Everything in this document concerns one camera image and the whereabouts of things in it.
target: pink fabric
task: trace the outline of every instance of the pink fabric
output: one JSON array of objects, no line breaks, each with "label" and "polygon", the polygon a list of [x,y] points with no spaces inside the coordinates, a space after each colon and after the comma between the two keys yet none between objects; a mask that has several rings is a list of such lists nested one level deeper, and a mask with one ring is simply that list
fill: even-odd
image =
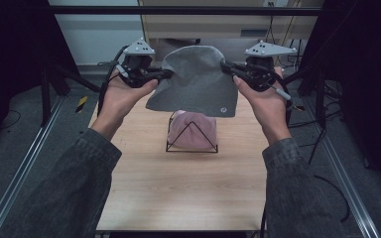
[{"label": "pink fabric", "polygon": [[175,141],[175,146],[177,147],[192,149],[212,148],[199,129],[194,124],[190,124],[191,122],[194,122],[200,128],[213,146],[217,145],[215,117],[207,117],[202,113],[186,111],[175,112],[175,117],[170,124],[169,144],[172,144],[178,138]]}]

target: mounting plate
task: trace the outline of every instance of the mounting plate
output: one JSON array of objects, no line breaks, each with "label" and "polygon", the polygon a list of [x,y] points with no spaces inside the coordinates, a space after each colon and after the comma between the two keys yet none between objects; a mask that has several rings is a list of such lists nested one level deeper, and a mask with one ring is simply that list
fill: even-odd
[{"label": "mounting plate", "polygon": [[272,57],[278,55],[290,55],[297,52],[296,48],[286,48],[261,41],[251,49],[246,50],[245,54],[252,57]]},{"label": "mounting plate", "polygon": [[147,56],[155,53],[156,52],[144,41],[143,38],[132,43],[123,51],[125,56]]}]

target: hand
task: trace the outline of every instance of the hand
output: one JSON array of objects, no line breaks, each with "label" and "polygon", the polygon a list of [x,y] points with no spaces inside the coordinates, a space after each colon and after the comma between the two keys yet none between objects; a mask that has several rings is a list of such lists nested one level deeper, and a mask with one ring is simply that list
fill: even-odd
[{"label": "hand", "polygon": [[107,87],[103,107],[91,126],[91,129],[109,141],[122,125],[123,118],[128,115],[139,99],[152,92],[158,83],[157,79],[153,79],[140,88],[131,88],[119,76],[116,76],[118,73],[117,69],[112,72],[110,78],[114,78]]},{"label": "hand", "polygon": [[[275,72],[282,76],[280,67],[276,67]],[[240,77],[234,76],[233,79],[240,93],[252,106],[253,113],[261,124],[268,143],[272,145],[280,140],[291,138],[286,124],[286,100],[273,88],[258,92]],[[274,86],[282,89],[278,81],[274,83]]]}]

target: sleeve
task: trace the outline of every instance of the sleeve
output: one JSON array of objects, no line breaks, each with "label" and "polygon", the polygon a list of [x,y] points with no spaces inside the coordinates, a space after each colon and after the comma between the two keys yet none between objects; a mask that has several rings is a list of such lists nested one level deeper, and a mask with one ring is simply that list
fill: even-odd
[{"label": "sleeve", "polygon": [[268,172],[268,237],[343,237],[341,224],[332,217],[295,140],[279,141],[262,154]]},{"label": "sleeve", "polygon": [[88,129],[35,189],[22,221],[8,221],[15,223],[11,237],[93,237],[120,157]]}]

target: horizontal black bar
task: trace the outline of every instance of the horizontal black bar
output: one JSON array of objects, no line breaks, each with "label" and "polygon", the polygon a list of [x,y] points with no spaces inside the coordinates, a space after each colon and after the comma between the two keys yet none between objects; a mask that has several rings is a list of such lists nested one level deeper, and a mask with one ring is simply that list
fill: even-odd
[{"label": "horizontal black bar", "polygon": [[50,6],[28,7],[54,14],[90,15],[252,15],[252,16],[322,16],[343,14],[341,10],[322,8],[272,7],[186,7],[186,6]]}]

